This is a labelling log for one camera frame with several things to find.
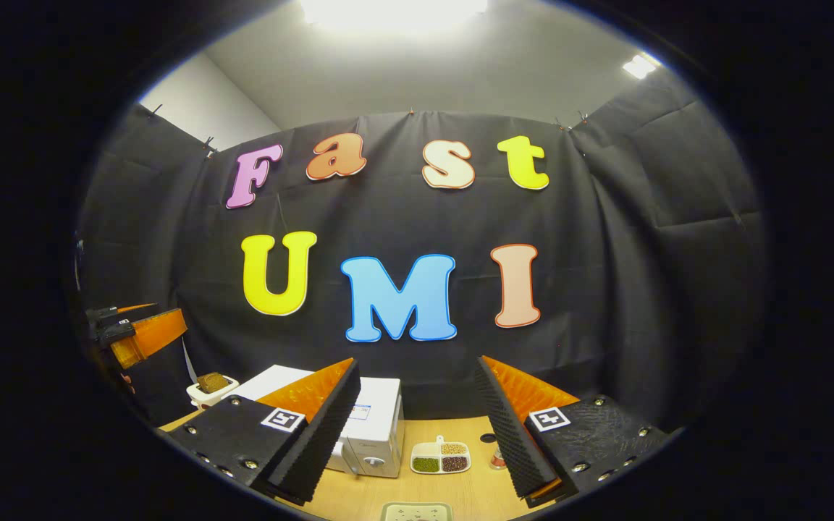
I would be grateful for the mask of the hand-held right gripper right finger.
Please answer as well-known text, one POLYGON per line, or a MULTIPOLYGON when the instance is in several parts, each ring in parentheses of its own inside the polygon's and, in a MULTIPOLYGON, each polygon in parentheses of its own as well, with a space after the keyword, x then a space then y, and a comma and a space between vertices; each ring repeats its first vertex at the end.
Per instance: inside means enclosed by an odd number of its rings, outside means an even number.
POLYGON ((474 371, 517 496, 529 507, 605 487, 655 455, 667 433, 605 394, 577 398, 481 356, 474 371))

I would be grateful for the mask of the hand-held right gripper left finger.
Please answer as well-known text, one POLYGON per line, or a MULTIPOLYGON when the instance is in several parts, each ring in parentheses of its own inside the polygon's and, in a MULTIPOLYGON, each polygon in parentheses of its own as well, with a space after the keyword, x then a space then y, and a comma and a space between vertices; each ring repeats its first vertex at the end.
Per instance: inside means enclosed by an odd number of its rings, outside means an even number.
POLYGON ((231 481, 302 505, 313 498, 360 391, 358 361, 348 358, 261 398, 229 394, 167 438, 231 481))

